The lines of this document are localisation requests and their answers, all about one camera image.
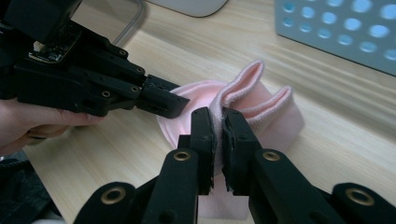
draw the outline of wooden table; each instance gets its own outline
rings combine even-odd
[[[287,156],[326,191],[355,182],[396,204],[396,78],[312,49],[275,33],[274,1],[230,0],[216,14],[192,18],[148,4],[141,29],[124,46],[129,60],[179,85],[231,81],[262,59],[262,82],[285,85],[306,125]],[[115,110],[91,127],[26,148],[65,220],[72,223],[92,193],[112,181],[141,186],[172,148],[154,115]],[[199,223],[253,223],[199,218]]]

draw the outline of human hand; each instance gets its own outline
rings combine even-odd
[[[51,138],[69,126],[84,126],[104,118],[67,110],[0,100],[0,156],[21,150],[37,138]]]

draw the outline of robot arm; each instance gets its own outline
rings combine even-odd
[[[95,116],[135,106],[178,116],[189,100],[170,92],[177,85],[146,76],[127,51],[71,21],[80,3],[0,3],[0,99]]]

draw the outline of pink sock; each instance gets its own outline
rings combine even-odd
[[[163,134],[173,148],[178,137],[190,134],[191,112],[208,106],[218,138],[215,155],[215,188],[208,196],[200,196],[201,217],[246,218],[248,197],[235,197],[226,192],[222,168],[221,121],[222,108],[239,110],[256,134],[262,147],[285,151],[304,127],[304,119],[293,102],[291,87],[284,87],[274,95],[260,82],[264,65],[255,61],[248,65],[231,83],[205,80],[172,90],[190,99],[176,119],[157,117]]]

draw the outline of white object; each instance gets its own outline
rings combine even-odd
[[[161,7],[193,16],[204,17],[217,12],[227,0],[146,0]]]

